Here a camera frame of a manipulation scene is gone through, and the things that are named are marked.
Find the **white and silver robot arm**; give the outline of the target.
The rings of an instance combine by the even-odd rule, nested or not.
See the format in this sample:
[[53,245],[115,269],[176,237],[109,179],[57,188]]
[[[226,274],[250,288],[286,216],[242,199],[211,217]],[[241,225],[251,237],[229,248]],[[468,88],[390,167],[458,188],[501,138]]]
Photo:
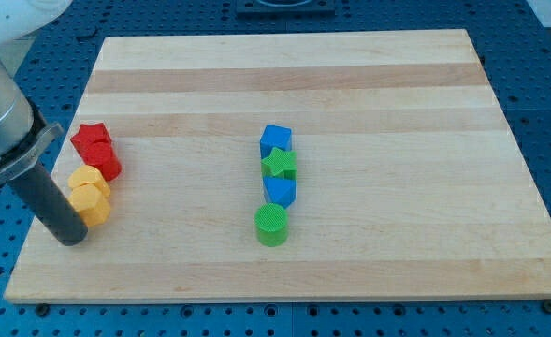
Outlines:
[[[0,46],[62,15],[71,0],[0,0]],[[49,124],[0,61],[0,187],[31,169],[63,128]]]

